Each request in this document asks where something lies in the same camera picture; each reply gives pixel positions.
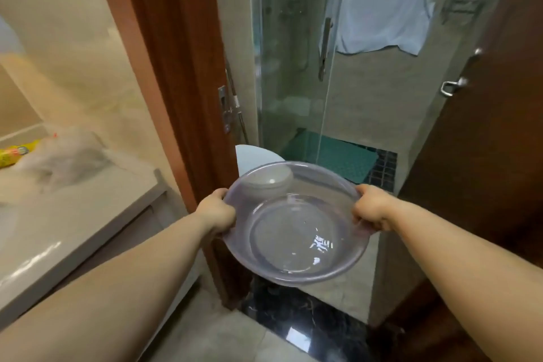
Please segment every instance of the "shower enclosure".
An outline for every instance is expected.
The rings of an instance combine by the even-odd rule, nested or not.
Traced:
[[[260,145],[287,160],[319,161],[341,1],[253,0]]]

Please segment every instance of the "white countertop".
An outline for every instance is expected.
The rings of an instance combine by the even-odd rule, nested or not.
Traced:
[[[153,168],[112,155],[114,163],[49,194],[0,169],[0,329],[165,191]]]

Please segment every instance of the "glass panel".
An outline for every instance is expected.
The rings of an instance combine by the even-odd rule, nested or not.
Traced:
[[[176,188],[106,0],[0,0],[0,16],[0,135],[83,126]]]
[[[287,160],[317,162],[340,5],[262,0],[262,145]]]

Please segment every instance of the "hand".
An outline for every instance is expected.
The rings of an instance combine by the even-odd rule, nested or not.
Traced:
[[[236,210],[223,202],[227,191],[226,188],[217,189],[205,197],[194,212],[204,222],[208,231],[212,233],[223,232],[236,221]]]
[[[358,185],[356,190],[362,197],[352,207],[353,222],[358,223],[362,219],[365,225],[370,225],[374,230],[391,230],[387,216],[398,199],[376,186],[363,184]]]

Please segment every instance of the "yellow package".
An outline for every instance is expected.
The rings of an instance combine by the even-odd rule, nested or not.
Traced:
[[[40,139],[25,143],[23,146],[10,146],[7,149],[0,149],[0,168],[17,163],[17,160],[21,159],[25,154],[32,152],[39,141]]]

